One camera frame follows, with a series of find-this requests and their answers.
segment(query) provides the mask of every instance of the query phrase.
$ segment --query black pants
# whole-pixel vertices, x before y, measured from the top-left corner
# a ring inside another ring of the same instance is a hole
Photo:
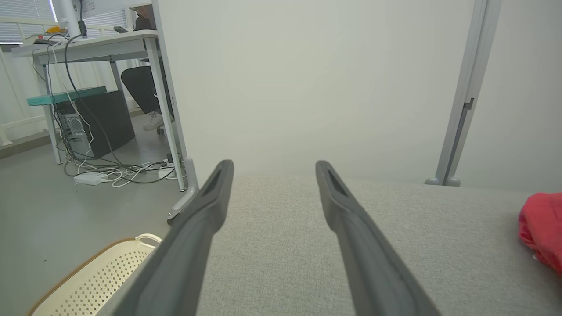
[[[158,105],[158,98],[155,97],[156,88],[154,86],[154,80],[152,79],[152,72],[150,71],[150,66],[129,68],[123,71],[121,74],[121,80],[129,90],[129,93],[135,99],[137,104],[140,106],[144,113],[150,113],[156,111],[160,113],[160,106]],[[168,102],[168,108],[170,109],[170,114],[174,116],[172,110],[172,102],[170,99],[170,92],[168,91],[168,84],[166,82],[165,76],[164,80],[164,90],[166,91],[166,101]]]

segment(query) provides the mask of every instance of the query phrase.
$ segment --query teal shelf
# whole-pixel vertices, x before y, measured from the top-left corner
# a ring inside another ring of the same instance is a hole
[[[78,89],[78,92],[80,93],[80,97],[88,97],[88,96],[95,96],[97,94],[106,93],[107,90],[106,87],[95,87],[95,88]],[[66,92],[61,92],[61,93],[53,94],[52,97],[50,95],[47,95],[47,96],[29,98],[28,105],[39,106],[39,105],[48,105],[53,103],[57,104],[60,102],[68,101],[69,95],[71,100],[78,99],[78,94],[76,93],[76,91],[69,92],[68,94],[66,94]]]

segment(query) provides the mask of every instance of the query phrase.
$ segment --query red cloth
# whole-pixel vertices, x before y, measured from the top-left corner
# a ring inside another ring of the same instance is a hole
[[[537,193],[519,214],[519,238],[543,264],[562,275],[562,193]]]

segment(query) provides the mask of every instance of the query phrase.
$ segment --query white sneaker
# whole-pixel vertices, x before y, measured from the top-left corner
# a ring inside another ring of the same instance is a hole
[[[150,113],[150,119],[148,120],[148,122],[145,123],[145,125],[143,126],[144,130],[154,130],[159,128],[160,126],[164,125],[164,118],[162,117],[162,114],[156,112],[156,111],[152,111]]]

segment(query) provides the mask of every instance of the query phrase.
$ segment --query power strip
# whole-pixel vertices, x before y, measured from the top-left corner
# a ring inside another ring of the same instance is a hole
[[[74,182],[88,184],[90,186],[97,186],[98,184],[107,181],[107,174],[98,173],[84,173],[74,177]]]
[[[166,166],[166,168],[173,166],[174,164],[169,164]],[[175,170],[172,170],[172,173],[170,173],[170,169],[158,170],[158,179],[162,179],[165,177],[175,177]]]

